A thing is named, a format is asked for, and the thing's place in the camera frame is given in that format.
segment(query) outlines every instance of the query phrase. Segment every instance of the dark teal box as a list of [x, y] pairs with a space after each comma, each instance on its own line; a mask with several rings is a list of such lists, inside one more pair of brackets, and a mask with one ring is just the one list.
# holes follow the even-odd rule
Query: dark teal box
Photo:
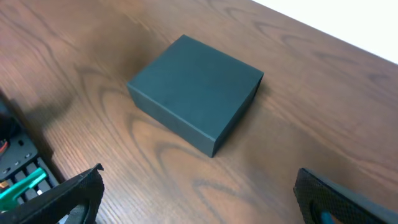
[[138, 108], [213, 157], [252, 102], [263, 74], [183, 35], [127, 87]]

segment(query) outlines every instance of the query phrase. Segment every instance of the wood grain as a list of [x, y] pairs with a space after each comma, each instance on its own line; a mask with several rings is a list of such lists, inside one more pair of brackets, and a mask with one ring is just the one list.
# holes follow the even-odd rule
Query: wood grain
[[[125, 83], [187, 34], [265, 72], [209, 159]], [[398, 212], [398, 66], [245, 0], [2, 0], [0, 87], [65, 178], [102, 163], [98, 223], [303, 223], [308, 167]]]

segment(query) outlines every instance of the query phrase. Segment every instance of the wooden desk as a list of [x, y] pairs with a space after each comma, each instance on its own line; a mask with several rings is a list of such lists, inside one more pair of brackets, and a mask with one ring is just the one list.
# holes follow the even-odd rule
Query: wooden desk
[[[182, 34], [265, 72], [214, 159], [126, 90]], [[104, 165], [99, 223], [303, 223], [300, 167], [398, 212], [398, 66], [249, 0], [2, 0], [0, 60], [65, 178]]]

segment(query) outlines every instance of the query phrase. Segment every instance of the box side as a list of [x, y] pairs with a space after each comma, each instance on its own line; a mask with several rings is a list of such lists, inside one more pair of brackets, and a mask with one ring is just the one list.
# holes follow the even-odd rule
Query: box side
[[218, 136], [216, 139], [214, 149], [213, 149], [213, 154], [211, 157], [213, 157], [218, 149], [221, 147], [221, 145], [225, 142], [226, 138], [228, 135], [232, 132], [232, 130], [235, 128], [239, 120], [243, 117], [244, 112], [246, 112], [251, 104], [251, 102], [254, 99], [254, 96], [257, 93], [257, 90], [260, 86], [261, 79], [258, 81], [257, 85], [252, 89], [250, 94], [248, 94], [248, 97], [246, 97], [245, 101], [242, 103], [242, 105], [239, 107], [239, 109], [235, 112], [234, 116], [232, 119], [229, 121], [229, 123], [225, 126], [224, 130], [221, 132], [221, 134]]
[[183, 35], [130, 84], [216, 139], [262, 74]]
[[201, 152], [211, 157], [215, 139], [207, 136], [196, 127], [179, 118], [176, 114], [173, 114], [164, 106], [153, 101], [134, 86], [128, 85], [127, 88], [139, 109], [169, 128], [197, 149], [201, 150]]

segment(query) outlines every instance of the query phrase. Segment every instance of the green component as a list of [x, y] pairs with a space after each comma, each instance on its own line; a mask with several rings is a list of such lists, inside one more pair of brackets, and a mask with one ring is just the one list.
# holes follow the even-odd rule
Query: green component
[[47, 174], [42, 168], [38, 168], [25, 179], [11, 186], [0, 194], [0, 210], [8, 211], [18, 206], [17, 198], [26, 190], [33, 189], [38, 183], [43, 181]]

